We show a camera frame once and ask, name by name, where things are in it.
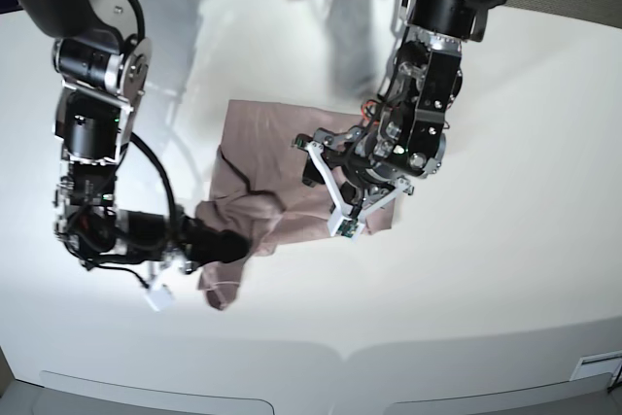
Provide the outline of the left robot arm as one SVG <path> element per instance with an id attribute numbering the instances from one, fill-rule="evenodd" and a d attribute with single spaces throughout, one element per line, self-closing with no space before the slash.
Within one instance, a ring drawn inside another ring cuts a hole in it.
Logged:
<path id="1" fill-rule="evenodd" d="M 436 173 L 462 48 L 506 0 L 402 0 L 404 32 L 385 91 L 359 116 L 232 100 L 208 200 L 186 226 L 192 262 L 231 263 L 283 243 L 388 230 L 413 180 Z"/>

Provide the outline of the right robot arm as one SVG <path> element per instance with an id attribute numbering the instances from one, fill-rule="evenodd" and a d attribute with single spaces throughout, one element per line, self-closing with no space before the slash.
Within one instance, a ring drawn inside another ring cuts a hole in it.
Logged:
<path id="1" fill-rule="evenodd" d="M 54 235 L 87 269 L 133 273 L 150 306 L 173 303 L 167 271 L 185 264 L 184 214 L 117 207 L 117 174 L 130 147 L 154 153 L 132 130 L 144 94 L 152 44 L 138 0 L 18 0 L 53 40 L 52 66 L 62 90 L 53 132 L 61 144 L 54 193 Z"/>

